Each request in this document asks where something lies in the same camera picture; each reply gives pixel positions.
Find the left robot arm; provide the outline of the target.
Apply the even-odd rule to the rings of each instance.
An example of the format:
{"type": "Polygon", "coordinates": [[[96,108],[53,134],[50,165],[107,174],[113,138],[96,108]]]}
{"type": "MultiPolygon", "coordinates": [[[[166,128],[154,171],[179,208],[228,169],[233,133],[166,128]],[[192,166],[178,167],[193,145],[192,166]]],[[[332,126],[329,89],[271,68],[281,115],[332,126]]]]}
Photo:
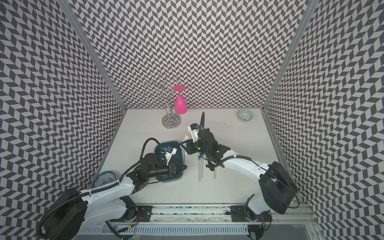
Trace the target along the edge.
{"type": "Polygon", "coordinates": [[[139,220],[139,210],[131,195],[145,188],[151,178],[174,178],[186,165],[158,161],[156,154],[146,154],[121,177],[89,190],[69,189],[45,212],[37,225],[40,239],[71,240],[79,231],[110,220],[139,220]]]}

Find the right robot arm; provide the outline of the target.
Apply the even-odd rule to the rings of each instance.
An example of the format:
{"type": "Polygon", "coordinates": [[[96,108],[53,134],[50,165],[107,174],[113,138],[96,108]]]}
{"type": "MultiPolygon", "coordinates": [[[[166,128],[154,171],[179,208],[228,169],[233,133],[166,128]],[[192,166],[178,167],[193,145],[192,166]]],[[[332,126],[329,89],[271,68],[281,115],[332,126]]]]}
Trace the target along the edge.
{"type": "Polygon", "coordinates": [[[261,193],[251,195],[244,206],[248,219],[270,210],[285,214],[290,208],[298,188],[280,163],[265,164],[239,155],[231,148],[218,144],[210,130],[199,125],[189,126],[188,132],[192,138],[182,142],[182,148],[188,155],[200,154],[211,171],[217,167],[227,168],[259,183],[261,193]]]}

